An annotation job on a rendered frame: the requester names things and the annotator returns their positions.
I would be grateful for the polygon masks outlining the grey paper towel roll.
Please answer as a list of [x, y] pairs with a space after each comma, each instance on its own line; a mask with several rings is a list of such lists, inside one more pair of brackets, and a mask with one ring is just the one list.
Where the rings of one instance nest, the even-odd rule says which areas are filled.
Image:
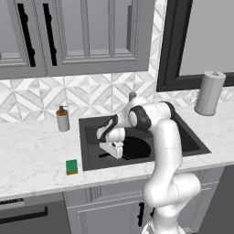
[[194, 107], [196, 113], [203, 116], [213, 116], [216, 113], [225, 80], [226, 75], [222, 72], [206, 71], [204, 73]]

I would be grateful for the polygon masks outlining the grey dishwasher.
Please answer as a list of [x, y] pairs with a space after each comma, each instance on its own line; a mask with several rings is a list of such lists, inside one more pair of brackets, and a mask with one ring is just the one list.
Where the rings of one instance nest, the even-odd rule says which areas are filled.
[[0, 218], [43, 211], [45, 206], [48, 206], [46, 217], [0, 224], [0, 234], [71, 234], [61, 192], [0, 200]]

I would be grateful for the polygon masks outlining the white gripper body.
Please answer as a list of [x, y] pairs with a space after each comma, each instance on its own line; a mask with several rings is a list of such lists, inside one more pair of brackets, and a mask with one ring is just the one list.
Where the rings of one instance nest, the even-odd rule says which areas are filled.
[[118, 143], [100, 143], [100, 148], [116, 159], [122, 158], [123, 142]]

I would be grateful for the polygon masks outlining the grey soap dispenser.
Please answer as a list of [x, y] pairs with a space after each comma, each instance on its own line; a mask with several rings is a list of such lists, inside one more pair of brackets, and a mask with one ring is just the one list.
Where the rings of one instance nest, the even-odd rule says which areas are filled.
[[60, 105], [56, 112], [58, 121], [58, 130], [60, 132], [67, 132], [69, 130], [69, 113], [65, 106]]

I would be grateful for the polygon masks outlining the grey lower cupboard door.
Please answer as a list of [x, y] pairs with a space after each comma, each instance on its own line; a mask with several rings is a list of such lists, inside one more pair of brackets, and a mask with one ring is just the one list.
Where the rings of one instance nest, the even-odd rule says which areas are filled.
[[144, 202], [143, 225], [138, 227], [141, 195], [115, 198], [69, 207], [71, 234], [142, 234], [147, 206]]
[[203, 184], [201, 192], [181, 211], [178, 224], [186, 234], [198, 233], [218, 182]]

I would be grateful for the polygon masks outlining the black sink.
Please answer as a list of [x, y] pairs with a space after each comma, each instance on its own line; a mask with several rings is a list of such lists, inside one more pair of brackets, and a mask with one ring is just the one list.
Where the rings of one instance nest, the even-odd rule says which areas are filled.
[[[137, 131], [133, 127], [127, 128], [125, 130], [126, 137], [133, 136], [146, 141], [151, 148], [151, 154], [149, 157], [132, 160], [125, 160], [123, 158], [115, 159], [103, 151], [99, 147], [99, 141], [96, 137], [96, 132], [98, 128], [102, 126], [108, 119], [108, 116], [79, 119], [80, 150], [82, 168], [84, 171], [154, 161], [154, 143], [152, 134], [150, 132]], [[178, 114], [175, 116], [175, 122], [180, 133], [182, 155], [184, 157], [210, 153], [209, 149]]]

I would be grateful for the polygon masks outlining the grey panel under sink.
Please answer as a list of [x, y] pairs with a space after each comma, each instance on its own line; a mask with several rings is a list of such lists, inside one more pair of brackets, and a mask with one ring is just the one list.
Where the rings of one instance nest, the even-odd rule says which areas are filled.
[[93, 202], [111, 200], [118, 197], [140, 195], [143, 192], [146, 179], [121, 182], [105, 186], [93, 186], [66, 191], [64, 197], [68, 207], [86, 205]]

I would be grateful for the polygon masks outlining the grey narrow upper cupboard door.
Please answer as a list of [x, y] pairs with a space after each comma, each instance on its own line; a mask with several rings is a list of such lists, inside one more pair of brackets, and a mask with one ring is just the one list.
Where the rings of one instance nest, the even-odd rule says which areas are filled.
[[[31, 67], [17, 10], [23, 3], [28, 29], [35, 50], [36, 66]], [[45, 77], [47, 75], [35, 0], [0, 0], [0, 80]]]

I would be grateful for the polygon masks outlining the black window frame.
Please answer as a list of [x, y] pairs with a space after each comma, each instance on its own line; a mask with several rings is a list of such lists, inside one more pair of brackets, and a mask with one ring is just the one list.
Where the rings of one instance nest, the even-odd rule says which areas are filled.
[[167, 0], [156, 90], [195, 90], [219, 71], [234, 86], [234, 0]]

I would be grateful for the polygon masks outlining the black pan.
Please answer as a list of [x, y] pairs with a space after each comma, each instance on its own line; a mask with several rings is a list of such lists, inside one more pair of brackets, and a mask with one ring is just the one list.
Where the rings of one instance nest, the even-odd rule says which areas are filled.
[[149, 144], [137, 137], [127, 136], [123, 141], [122, 158], [125, 160], [149, 157], [151, 148]]

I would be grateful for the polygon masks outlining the grey wide upper cupboard door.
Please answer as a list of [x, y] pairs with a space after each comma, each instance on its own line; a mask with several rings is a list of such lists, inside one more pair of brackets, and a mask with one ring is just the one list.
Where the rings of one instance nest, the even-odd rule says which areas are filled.
[[[43, 4], [57, 50], [51, 63]], [[145, 71], [155, 0], [35, 0], [49, 76]]]

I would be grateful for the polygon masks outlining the green sponge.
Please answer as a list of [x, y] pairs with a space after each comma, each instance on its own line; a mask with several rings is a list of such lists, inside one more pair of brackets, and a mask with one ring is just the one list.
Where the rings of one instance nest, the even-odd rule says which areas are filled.
[[74, 175], [78, 173], [78, 165], [77, 165], [77, 160], [68, 160], [66, 162], [66, 174], [69, 175]]

